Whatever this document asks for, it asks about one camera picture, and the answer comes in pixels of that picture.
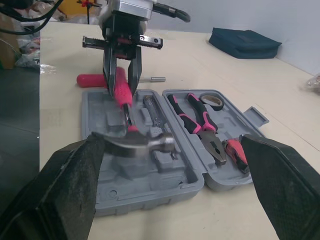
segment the yellow object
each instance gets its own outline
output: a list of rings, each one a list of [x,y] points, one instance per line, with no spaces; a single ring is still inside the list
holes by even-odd
[[[68,19],[74,15],[87,14],[87,8],[82,7],[81,3],[77,3],[77,0],[64,0],[59,6],[59,10],[66,14]]]

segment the navy blue bag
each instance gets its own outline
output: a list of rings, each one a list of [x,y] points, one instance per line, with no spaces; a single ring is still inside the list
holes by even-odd
[[[209,43],[237,59],[272,59],[281,42],[251,30],[213,28]]]

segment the red screwdriver handle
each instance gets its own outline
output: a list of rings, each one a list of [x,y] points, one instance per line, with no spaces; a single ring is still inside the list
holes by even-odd
[[[213,131],[214,133],[216,133],[218,131],[218,126],[210,118],[205,105],[193,93],[189,93],[186,98],[192,105],[192,107],[197,111],[200,117],[202,130]]]
[[[80,88],[107,87],[103,74],[79,74],[76,77],[76,83]]]
[[[185,114],[184,111],[182,111],[174,95],[171,94],[167,97],[175,113],[182,119],[184,127],[188,130],[188,132],[190,134],[197,134],[201,130],[201,126],[196,121],[193,121],[187,114]]]
[[[124,104],[132,106],[132,93],[126,80],[126,71],[122,67],[116,68],[114,99],[120,107]]]

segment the tool case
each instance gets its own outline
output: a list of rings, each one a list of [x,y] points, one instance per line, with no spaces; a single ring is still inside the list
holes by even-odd
[[[237,59],[273,59],[282,44],[251,30],[215,27],[209,43]]]
[[[190,134],[168,100],[174,95],[181,109],[197,119],[186,97],[212,95],[223,100],[224,107],[214,111],[205,104],[211,119],[217,124],[216,136],[221,140],[238,138],[242,134],[263,137],[259,127],[268,123],[257,109],[242,113],[222,93],[216,90],[165,90],[160,96],[153,90],[137,90],[133,96],[132,113],[142,134],[155,137],[164,131],[175,139],[176,158],[170,153],[154,151],[145,158],[125,158],[104,154],[97,187],[96,216],[126,214],[138,209],[152,209],[194,197],[206,183],[213,191],[226,191],[252,183],[251,174],[243,174],[227,156],[225,165],[217,166],[198,135]],[[156,108],[165,118],[164,128],[153,127],[144,106],[144,97],[152,96]],[[121,137],[126,133],[121,109],[105,89],[90,89],[82,95],[82,137],[91,132]]]

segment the claw hammer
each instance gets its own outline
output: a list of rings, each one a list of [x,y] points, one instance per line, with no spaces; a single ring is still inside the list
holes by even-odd
[[[104,139],[105,152],[128,158],[143,157],[152,151],[174,152],[175,140],[171,133],[165,132],[156,137],[151,137],[139,132],[131,112],[133,96],[126,80],[126,72],[121,67],[117,67],[116,70],[114,99],[123,110],[127,133],[124,137],[113,137],[93,132],[93,135]]]

